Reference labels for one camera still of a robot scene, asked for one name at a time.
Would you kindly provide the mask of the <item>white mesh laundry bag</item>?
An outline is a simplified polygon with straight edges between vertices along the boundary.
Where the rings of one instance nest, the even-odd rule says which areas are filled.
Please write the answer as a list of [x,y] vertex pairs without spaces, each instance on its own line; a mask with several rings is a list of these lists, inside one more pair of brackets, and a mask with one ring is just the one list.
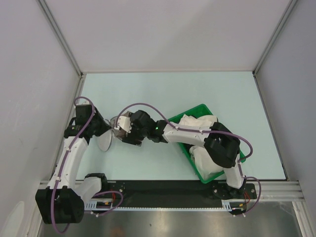
[[109,125],[111,129],[97,137],[98,148],[104,152],[111,147],[112,140],[115,138],[114,123],[116,118],[117,116],[114,116],[111,119],[104,119],[106,125]]

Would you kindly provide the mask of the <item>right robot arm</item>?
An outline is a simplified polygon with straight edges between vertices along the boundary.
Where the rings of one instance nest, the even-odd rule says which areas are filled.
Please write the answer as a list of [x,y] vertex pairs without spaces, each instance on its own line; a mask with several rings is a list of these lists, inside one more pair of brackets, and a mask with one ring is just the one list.
[[237,164],[240,158],[240,140],[221,123],[192,127],[166,120],[153,120],[142,110],[120,115],[116,127],[123,132],[122,142],[140,146],[147,138],[155,143],[184,143],[205,148],[212,161],[223,168],[228,193],[239,198],[245,193],[244,178]]

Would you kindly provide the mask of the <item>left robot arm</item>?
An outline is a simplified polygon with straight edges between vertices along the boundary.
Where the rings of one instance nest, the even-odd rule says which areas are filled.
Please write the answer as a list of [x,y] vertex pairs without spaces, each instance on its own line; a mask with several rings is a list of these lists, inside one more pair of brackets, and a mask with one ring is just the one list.
[[64,145],[59,163],[45,189],[37,190],[35,199],[45,224],[79,223],[84,206],[97,195],[108,194],[104,173],[90,173],[76,186],[81,159],[92,137],[110,131],[98,110],[91,104],[76,106],[76,115],[64,131]]

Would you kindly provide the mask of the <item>white bra in basket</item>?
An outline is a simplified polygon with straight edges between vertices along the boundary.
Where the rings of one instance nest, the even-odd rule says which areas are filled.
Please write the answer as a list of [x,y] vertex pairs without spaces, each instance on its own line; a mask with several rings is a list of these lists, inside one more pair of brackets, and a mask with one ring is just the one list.
[[189,153],[191,160],[203,180],[207,180],[211,178],[211,176],[223,171],[223,168],[212,160],[205,148],[192,146],[189,149]]

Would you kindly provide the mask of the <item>green plastic basket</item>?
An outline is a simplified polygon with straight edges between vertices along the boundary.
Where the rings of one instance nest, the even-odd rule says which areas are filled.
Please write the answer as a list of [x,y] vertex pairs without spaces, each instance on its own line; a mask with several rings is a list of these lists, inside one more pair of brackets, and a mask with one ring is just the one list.
[[[212,114],[212,112],[209,110],[209,108],[205,104],[200,104],[185,112],[182,112],[176,116],[173,116],[169,118],[168,120],[170,122],[179,123],[181,125],[210,125],[212,122],[217,121],[217,117]],[[228,185],[237,189],[242,186],[242,183],[244,182],[244,176],[241,175],[240,173],[240,169],[241,169],[240,159],[244,157],[244,154],[242,152],[238,154],[237,159],[236,159],[236,164],[234,167],[223,168],[222,172],[219,172],[211,176],[211,178],[207,180],[203,180],[200,174],[198,173],[197,168],[195,167],[193,161],[191,160],[191,155],[189,153],[190,147],[194,145],[179,143],[179,146],[202,183],[204,184],[209,183],[210,181],[213,181],[219,176],[225,174]]]

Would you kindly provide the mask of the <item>left aluminium frame post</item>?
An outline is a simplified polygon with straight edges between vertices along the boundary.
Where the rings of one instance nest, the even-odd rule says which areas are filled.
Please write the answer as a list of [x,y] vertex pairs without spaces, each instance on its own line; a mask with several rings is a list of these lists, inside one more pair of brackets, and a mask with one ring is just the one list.
[[57,38],[57,41],[59,42],[61,48],[63,49],[64,53],[66,54],[66,57],[68,58],[71,66],[75,70],[76,74],[81,78],[82,77],[82,71],[79,68],[79,64],[76,61],[74,54],[64,36],[62,33],[59,24],[57,23],[52,11],[50,10],[47,2],[45,0],[36,0],[37,4],[39,5],[43,15],[45,16],[50,28],[52,29],[54,35]]

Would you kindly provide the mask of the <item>aluminium frame post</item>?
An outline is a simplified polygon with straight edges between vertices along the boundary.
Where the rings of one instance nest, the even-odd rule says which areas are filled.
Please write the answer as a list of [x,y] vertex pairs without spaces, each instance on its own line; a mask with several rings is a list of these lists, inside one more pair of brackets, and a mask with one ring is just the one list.
[[82,77],[82,71],[79,68],[79,64],[76,61],[74,54],[64,36],[62,33],[59,24],[57,23],[52,11],[50,10],[47,2],[45,0],[36,0],[37,4],[39,5],[43,15],[45,16],[50,28],[52,29],[54,35],[57,38],[57,41],[59,42],[61,48],[63,49],[64,53],[66,54],[66,57],[68,58],[71,66],[75,70],[76,74],[81,78]]
[[299,3],[299,0],[290,0],[288,5],[286,6],[280,20],[278,21],[267,45],[265,46],[262,54],[260,55],[259,60],[257,61],[252,74],[254,77],[257,76],[257,74],[259,73],[262,65],[264,64],[267,56],[269,55],[270,51],[272,50],[272,47],[274,46],[274,44],[276,43],[279,35],[281,34],[283,28],[285,27],[288,19],[290,18],[294,8],[296,7],[297,3]]

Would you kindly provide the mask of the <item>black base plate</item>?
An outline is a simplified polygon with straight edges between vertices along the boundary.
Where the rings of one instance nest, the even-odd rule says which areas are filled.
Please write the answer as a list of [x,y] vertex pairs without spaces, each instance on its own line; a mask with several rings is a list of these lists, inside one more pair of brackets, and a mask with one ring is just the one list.
[[225,181],[121,180],[108,181],[105,190],[122,193],[120,207],[124,208],[216,208],[223,200],[257,199],[254,184],[246,183],[238,190]]

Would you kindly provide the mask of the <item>right aluminium frame post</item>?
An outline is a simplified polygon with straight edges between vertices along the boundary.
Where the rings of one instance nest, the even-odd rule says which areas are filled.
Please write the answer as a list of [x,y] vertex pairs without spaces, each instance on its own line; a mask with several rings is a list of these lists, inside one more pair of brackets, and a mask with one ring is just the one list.
[[257,76],[257,74],[259,73],[262,65],[264,64],[267,56],[269,55],[270,51],[272,50],[272,47],[274,46],[274,44],[276,43],[279,35],[281,34],[283,28],[285,27],[288,19],[290,18],[294,8],[296,7],[297,3],[299,3],[299,0],[290,0],[288,5],[286,6],[280,20],[278,21],[267,45],[265,46],[262,54],[260,55],[259,60],[257,61],[252,74],[254,77]]

